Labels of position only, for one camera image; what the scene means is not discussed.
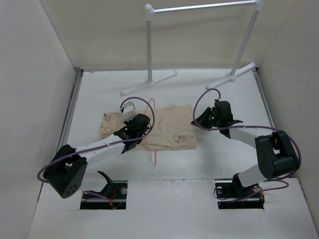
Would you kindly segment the beige trousers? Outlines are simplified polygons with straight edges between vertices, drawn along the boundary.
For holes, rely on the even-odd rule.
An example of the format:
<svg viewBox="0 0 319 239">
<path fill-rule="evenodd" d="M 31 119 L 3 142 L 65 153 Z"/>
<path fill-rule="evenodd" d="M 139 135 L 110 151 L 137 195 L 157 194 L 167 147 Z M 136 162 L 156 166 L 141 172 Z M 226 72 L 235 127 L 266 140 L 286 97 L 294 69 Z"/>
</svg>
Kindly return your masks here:
<svg viewBox="0 0 319 239">
<path fill-rule="evenodd" d="M 177 151 L 195 149 L 197 139 L 191 124 L 192 106 L 190 104 L 155 110 L 155 126 L 135 150 Z"/>
</svg>

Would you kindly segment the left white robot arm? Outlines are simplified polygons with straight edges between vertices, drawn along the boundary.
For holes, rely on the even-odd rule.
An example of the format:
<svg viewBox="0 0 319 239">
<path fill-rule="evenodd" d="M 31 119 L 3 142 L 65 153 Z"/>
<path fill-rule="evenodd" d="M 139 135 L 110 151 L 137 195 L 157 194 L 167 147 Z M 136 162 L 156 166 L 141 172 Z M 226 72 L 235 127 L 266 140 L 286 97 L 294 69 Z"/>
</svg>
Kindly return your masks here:
<svg viewBox="0 0 319 239">
<path fill-rule="evenodd" d="M 103 171 L 98 171 L 99 178 L 85 175 L 86 169 L 109 157 L 118 156 L 134 149 L 152 129 L 151 119 L 144 114 L 137 114 L 133 119 L 125 121 L 125 126 L 109 137 L 93 144 L 79 148 L 66 144 L 62 146 L 52 161 L 40 174 L 44 182 L 66 199 L 75 192 L 82 191 L 94 197 L 106 199 L 111 195 L 114 182 Z"/>
</svg>

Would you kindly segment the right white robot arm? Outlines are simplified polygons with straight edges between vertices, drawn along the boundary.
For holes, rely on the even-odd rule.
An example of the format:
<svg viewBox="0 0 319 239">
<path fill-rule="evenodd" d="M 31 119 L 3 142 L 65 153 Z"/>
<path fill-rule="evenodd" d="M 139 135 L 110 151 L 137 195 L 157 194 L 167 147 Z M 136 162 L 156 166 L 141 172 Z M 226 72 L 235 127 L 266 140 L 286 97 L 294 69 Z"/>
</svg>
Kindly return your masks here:
<svg viewBox="0 0 319 239">
<path fill-rule="evenodd" d="M 285 131 L 242 123 L 233 118 L 230 103 L 219 100 L 191 122 L 203 130 L 217 130 L 228 139 L 240 141 L 256 150 L 257 164 L 232 178 L 230 188 L 237 197 L 243 197 L 260 182 L 292 174 L 301 165 L 300 155 L 295 152 L 297 148 Z"/>
</svg>

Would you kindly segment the pink wire hanger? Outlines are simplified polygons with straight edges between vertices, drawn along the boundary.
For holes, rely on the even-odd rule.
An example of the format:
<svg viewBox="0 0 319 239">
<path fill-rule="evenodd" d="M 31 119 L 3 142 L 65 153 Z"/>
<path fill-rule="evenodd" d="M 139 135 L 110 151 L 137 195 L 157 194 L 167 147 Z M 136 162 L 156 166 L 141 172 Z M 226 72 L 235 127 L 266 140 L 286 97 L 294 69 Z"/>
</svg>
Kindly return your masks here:
<svg viewBox="0 0 319 239">
<path fill-rule="evenodd" d="M 156 109 L 156 102 L 154 98 L 150 98 L 149 104 L 153 106 L 153 110 Z M 157 151 L 151 151 L 149 144 L 148 144 L 148 139 L 145 139 L 146 141 L 146 149 L 149 151 L 149 156 L 150 156 L 150 162 L 151 162 L 151 169 L 155 169 L 157 166 Z"/>
</svg>

